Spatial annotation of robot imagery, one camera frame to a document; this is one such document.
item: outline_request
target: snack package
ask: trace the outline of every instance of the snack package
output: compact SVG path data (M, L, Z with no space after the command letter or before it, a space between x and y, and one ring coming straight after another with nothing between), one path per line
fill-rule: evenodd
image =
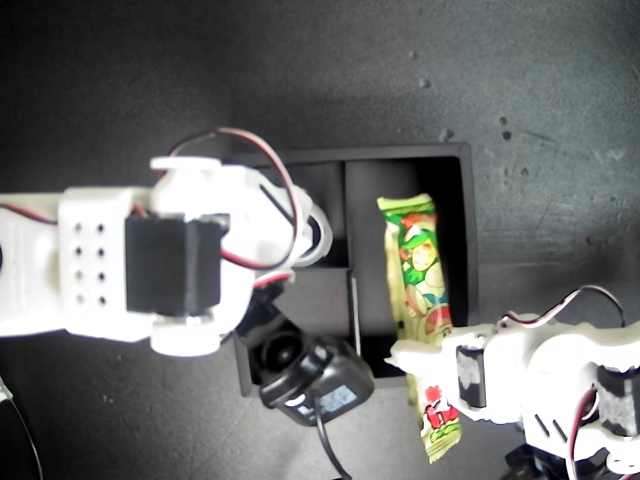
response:
M436 209L422 194L405 200L378 199L386 220L385 252L391 311L398 338L440 344L451 330L451 316L436 238ZM458 411L437 385L407 375L409 399L416 408L421 437L433 463L462 433Z

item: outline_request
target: black cable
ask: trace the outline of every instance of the black cable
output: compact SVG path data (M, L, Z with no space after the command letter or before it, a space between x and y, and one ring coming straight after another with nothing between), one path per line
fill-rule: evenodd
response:
M26 433L27 439L29 440L29 443L31 444L31 450L33 451L33 458L35 459L36 466L38 467L38 479L39 480L44 480L44 473L42 471L42 463L40 462L40 455L38 454L38 449L36 448L36 444L33 441L33 437L31 436L31 432L29 431L29 427L27 427L27 422L24 420L24 417L22 416L22 413L20 412L20 409L16 405L16 402L14 402L12 398L9 398L7 401L11 404L11 406L15 410L16 414L18 415L18 418L20 419L20 423L22 424L22 428L24 430L24 433Z
M322 420L322 404L320 402L320 397L315 397L313 401L313 408L316 413L316 425L318 427L318 436L320 437L320 442L322 443L322 447L324 448L324 451L327 453L329 460L331 460L333 467L340 474L340 478L342 480L352 480L351 475L349 475L347 471L344 469L344 467L338 460L338 457L336 457L336 454L333 452L333 448L331 448L331 443L329 442L329 437L327 436L327 430L324 427L324 421Z
M508 318L510 320L513 320L516 323L519 323L525 326L526 328L537 328L549 322L552 318L554 318L556 315L562 312L567 306L569 306L569 304L573 302L578 295L587 291L599 293L600 295L603 295L605 298L607 298L607 300L609 300L611 303L613 303L617 308L618 313L620 313L620 327L624 328L627 326L627 321L625 320L625 316L624 316L624 310L622 308L622 305L618 301L618 299L609 290L599 287L598 285L583 285L582 287L578 288L577 290L574 290L569 295L567 295L559 304L551 307L551 309L549 309L546 313L543 313L537 318L534 318L531 320L525 320L521 318L519 315L517 315L516 313L509 311L505 313L502 320L504 320L505 318Z
M233 263L234 265L238 265L243 268L249 268L251 270L256 270L256 271L275 270L276 268L284 265L287 261L290 260L291 254L296 246L296 242L298 241L299 228L302 228L300 226L302 222L302 218L299 218L300 215L299 215L298 209L296 208L296 205L298 205L298 202L295 198L295 186L293 184L293 181L291 180L291 176L287 171L287 167L284 165L284 163L282 162L282 159L278 156L278 154L262 138L258 137L255 134L252 134L251 132L245 132L244 130L238 130L235 128L221 127L215 130L199 133L197 135L193 135L191 137L188 137L182 140L180 143L178 143L175 147L171 149L171 151L169 152L169 156L175 157L180 153L182 153L187 147L191 147L200 142L204 142L205 140L211 140L213 138L216 138L218 134L231 135L233 137L244 140L245 142L250 143L253 147L259 150L269 159L271 164L275 167L275 169L280 174L280 178L282 179L283 187L285 189L285 192L287 193L289 203L291 204L291 211L293 213L293 218L292 218L293 237L287 249L287 253L281 260L271 264L260 264L260 263L256 263L251 260L242 258L226 250L222 251L222 258L224 258L228 262Z

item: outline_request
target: black box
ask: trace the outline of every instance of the black box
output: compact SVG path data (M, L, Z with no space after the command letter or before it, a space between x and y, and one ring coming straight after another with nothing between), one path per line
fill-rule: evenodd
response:
M292 151L280 154L296 185L326 213L334 232L329 255L296 271L277 301L302 330L347 338L361 349L378 387L402 385L404 373L384 362L396 340L384 252L385 221L378 197L428 193L438 213L438 244L455 326L477 310L476 227L471 152L466 144ZM234 163L277 174L260 155ZM247 353L236 344L243 395L256 394Z
M127 310L201 315L220 302L220 242L215 219L127 218Z

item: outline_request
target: black camera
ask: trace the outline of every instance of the black camera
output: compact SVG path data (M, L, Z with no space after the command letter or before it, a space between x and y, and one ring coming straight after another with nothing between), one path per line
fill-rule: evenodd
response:
M312 337L294 325L272 303L281 292L277 284L257 290L236 329L263 404L315 426L316 405L326 423L364 403L374 390L369 366L345 340Z

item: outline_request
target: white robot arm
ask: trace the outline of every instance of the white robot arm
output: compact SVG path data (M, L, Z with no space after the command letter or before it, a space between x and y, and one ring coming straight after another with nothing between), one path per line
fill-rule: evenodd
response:
M556 322L587 289L613 299L582 287L543 316L454 328L441 346L400 340L388 362L439 385L472 420L521 423L529 445L567 460L570 478L602 448L611 471L640 472L640 323Z
M151 337L154 350L169 355L212 353L243 319L256 282L290 276L294 266L326 255L332 242L326 217L293 186L271 147L248 132L219 132L254 142L274 161L285 188L251 168L172 155L151 161L166 172L152 189L0 195L0 336L66 329L125 342ZM315 244L309 218L321 234ZM171 242L159 233L163 228ZM203 245L208 240L218 248ZM159 261L141 271L147 257ZM211 272L201 272L209 263ZM146 283L157 284L158 271L177 271L184 304L208 302L206 308L176 314L165 302L175 292L162 288L145 292L161 308L139 307L135 283L147 275ZM198 275L208 276L216 292L198 291Z

